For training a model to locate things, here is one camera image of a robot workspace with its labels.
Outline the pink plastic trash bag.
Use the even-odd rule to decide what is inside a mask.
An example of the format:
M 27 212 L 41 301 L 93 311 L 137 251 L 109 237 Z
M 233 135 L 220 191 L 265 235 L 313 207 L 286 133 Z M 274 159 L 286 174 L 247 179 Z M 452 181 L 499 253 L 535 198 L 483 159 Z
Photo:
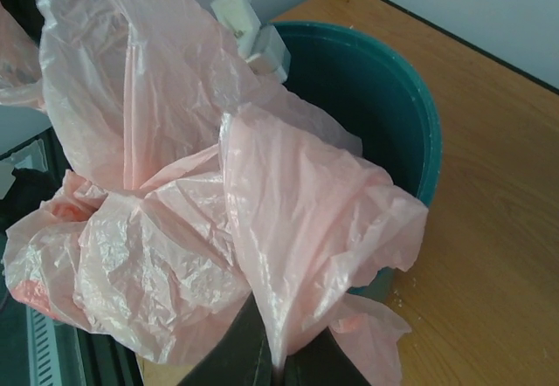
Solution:
M 195 0 L 37 0 L 34 82 L 71 168 L 40 215 L 70 212 L 88 326 L 156 363 L 197 364 L 253 296 L 273 372 L 329 329 L 373 385 L 402 379 L 409 325 L 350 293 L 408 270 L 427 207 L 333 117 L 255 74 Z

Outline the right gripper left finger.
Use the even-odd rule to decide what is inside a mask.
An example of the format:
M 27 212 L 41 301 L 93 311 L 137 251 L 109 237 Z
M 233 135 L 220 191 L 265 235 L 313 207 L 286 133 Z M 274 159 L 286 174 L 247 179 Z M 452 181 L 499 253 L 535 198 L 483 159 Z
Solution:
M 182 386 L 252 386 L 273 384 L 266 331 L 250 296 L 222 340 L 180 382 Z

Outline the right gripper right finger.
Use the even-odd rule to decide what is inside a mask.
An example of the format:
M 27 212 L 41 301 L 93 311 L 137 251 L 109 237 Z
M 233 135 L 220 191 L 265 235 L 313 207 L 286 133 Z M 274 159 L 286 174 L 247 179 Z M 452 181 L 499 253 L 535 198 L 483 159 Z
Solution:
M 370 386 L 327 328 L 286 360 L 286 386 Z

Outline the teal plastic trash bin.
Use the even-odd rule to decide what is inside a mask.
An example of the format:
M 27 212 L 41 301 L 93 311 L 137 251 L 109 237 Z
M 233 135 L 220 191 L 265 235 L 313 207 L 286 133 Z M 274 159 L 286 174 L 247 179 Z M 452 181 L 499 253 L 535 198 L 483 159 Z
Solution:
M 381 41 L 340 25 L 278 22 L 292 59 L 286 87 L 362 141 L 363 157 L 425 205 L 435 197 L 443 136 L 412 65 Z

